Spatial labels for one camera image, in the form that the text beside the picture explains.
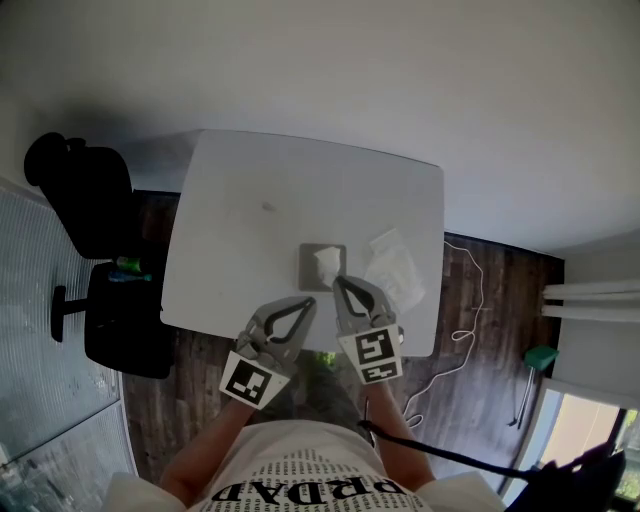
white pipe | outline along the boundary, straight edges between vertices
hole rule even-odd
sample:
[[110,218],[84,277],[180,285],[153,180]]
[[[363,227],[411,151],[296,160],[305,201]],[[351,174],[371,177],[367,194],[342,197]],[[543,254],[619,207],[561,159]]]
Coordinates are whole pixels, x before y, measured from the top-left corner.
[[640,300],[640,292],[621,293],[545,293],[544,300],[595,300],[595,301],[616,301],[616,300]]
[[543,316],[571,318],[574,320],[597,320],[601,322],[638,322],[640,309],[572,308],[565,306],[542,306]]
[[577,295],[585,293],[640,292],[640,279],[624,281],[600,281],[592,283],[550,284],[544,287],[545,295]]

wooden floor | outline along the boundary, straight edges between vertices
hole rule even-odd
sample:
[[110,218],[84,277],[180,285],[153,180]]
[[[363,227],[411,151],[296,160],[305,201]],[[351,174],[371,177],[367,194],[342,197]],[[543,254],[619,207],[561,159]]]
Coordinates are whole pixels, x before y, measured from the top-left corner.
[[[168,244],[178,197],[141,198],[140,222],[146,238]],[[509,466],[523,441],[522,430],[507,427],[526,384],[522,363],[536,345],[557,346],[559,321],[539,315],[542,289],[563,282],[561,260],[488,242],[446,235],[453,245],[471,251],[484,270],[485,304],[480,312],[476,345],[467,366],[436,379],[411,411],[425,420],[414,432],[425,443],[458,451],[486,462]],[[479,272],[468,255],[445,246],[438,331],[433,354],[406,358],[403,379],[392,381],[401,407],[437,372],[459,365],[470,339],[454,342],[451,334],[470,329],[480,302]],[[218,382],[231,340],[175,329],[176,364],[164,381],[124,376],[127,417],[140,476],[157,482],[164,466],[211,421],[225,399]],[[337,374],[359,406],[360,386],[346,358],[338,356]],[[535,399],[532,394],[530,405]],[[438,477],[468,468],[432,458]],[[502,478],[485,475],[498,489]]]

white tissue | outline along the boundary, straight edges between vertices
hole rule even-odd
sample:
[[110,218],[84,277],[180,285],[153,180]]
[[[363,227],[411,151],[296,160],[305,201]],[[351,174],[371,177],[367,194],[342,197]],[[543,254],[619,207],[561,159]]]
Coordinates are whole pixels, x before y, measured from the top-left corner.
[[321,251],[313,253],[318,259],[318,277],[331,288],[333,281],[340,272],[340,249],[337,247],[327,247]]

